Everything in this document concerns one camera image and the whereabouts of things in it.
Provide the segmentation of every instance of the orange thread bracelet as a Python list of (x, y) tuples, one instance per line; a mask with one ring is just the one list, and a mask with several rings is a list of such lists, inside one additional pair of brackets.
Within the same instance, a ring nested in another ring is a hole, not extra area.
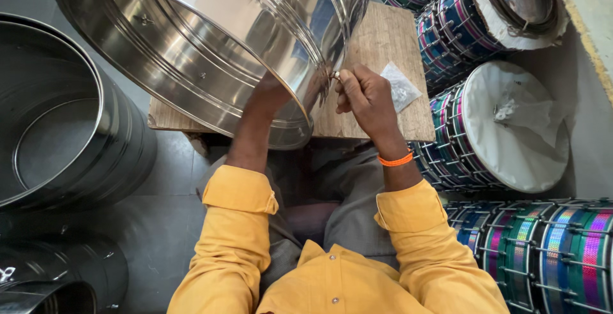
[(379, 156), (379, 155), (377, 155), (377, 158), (379, 159), (379, 162), (381, 162), (381, 164), (386, 166), (386, 167), (401, 166), (401, 165), (403, 165), (405, 163), (409, 163), (413, 159), (413, 151), (410, 148), (406, 148), (406, 149), (409, 150), (409, 154), (406, 155), (405, 157), (401, 158), (400, 160), (386, 161), (386, 160), (382, 159), (381, 156)]

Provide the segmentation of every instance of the rolled cuff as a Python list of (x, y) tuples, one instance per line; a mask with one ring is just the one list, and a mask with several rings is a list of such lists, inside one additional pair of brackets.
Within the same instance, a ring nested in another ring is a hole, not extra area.
[(447, 224), (447, 214), (436, 190), (426, 181), (406, 190), (377, 195), (375, 220), (393, 232), (420, 232)]
[(223, 165), (208, 181), (202, 203), (243, 212), (274, 215), (279, 209), (268, 178), (258, 172)]

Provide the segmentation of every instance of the yellow shirt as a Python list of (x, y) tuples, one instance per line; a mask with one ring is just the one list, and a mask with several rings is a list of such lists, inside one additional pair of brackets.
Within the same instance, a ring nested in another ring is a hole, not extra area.
[(232, 166), (209, 181), (201, 238), (170, 314), (508, 313), (491, 276), (456, 241), (436, 191), (425, 180), (377, 196), (375, 219), (390, 232), (400, 272), (334, 245), (308, 241), (298, 268), (259, 299), (270, 264), (268, 215), (278, 208), (268, 179)]

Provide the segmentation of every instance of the shirt sleeve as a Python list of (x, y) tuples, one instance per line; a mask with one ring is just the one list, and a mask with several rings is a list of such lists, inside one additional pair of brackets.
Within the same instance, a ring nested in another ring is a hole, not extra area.
[(252, 313), (260, 274), (270, 264), (268, 215), (278, 209), (269, 181), (258, 172), (221, 166), (202, 202), (202, 234), (167, 313)]
[(494, 279), (478, 268), (447, 224), (438, 194), (425, 180), (377, 196), (375, 220), (387, 229), (400, 263), (400, 284), (433, 313), (508, 313)]

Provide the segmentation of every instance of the tiled floor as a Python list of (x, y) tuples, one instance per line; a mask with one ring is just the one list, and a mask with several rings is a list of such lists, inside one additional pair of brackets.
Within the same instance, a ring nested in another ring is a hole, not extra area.
[[(72, 37), (102, 70), (147, 112), (149, 94), (102, 59), (72, 28), (55, 0), (0, 0), (0, 12), (50, 24)], [(86, 226), (117, 241), (128, 260), (130, 279), (119, 313), (165, 313), (188, 270), (204, 220), (195, 184), (210, 162), (195, 153), (180, 132), (157, 131), (157, 159), (145, 183), (117, 205), (77, 215), (0, 216), (3, 238)]]

